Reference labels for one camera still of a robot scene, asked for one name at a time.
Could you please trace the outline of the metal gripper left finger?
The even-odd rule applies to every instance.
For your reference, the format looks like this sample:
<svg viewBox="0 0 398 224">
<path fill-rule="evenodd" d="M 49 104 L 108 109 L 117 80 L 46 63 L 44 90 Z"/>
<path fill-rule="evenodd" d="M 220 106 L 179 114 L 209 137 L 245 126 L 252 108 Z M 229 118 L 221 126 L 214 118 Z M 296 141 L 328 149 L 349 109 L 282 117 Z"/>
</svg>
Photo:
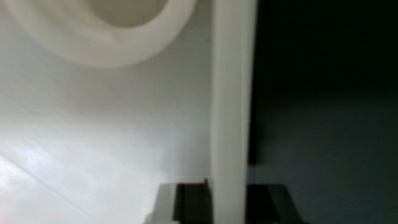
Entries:
<svg viewBox="0 0 398 224">
<path fill-rule="evenodd" d="M 159 184 L 145 224 L 213 224 L 207 180 Z"/>
</svg>

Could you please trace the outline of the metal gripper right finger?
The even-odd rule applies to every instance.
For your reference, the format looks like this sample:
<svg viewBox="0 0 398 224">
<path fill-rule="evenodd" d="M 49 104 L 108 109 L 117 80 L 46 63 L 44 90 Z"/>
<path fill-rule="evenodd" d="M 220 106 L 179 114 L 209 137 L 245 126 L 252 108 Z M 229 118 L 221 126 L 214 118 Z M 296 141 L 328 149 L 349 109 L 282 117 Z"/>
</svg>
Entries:
<svg viewBox="0 0 398 224">
<path fill-rule="evenodd" d="M 245 224 L 309 224 L 301 219 L 284 185 L 246 186 Z"/>
</svg>

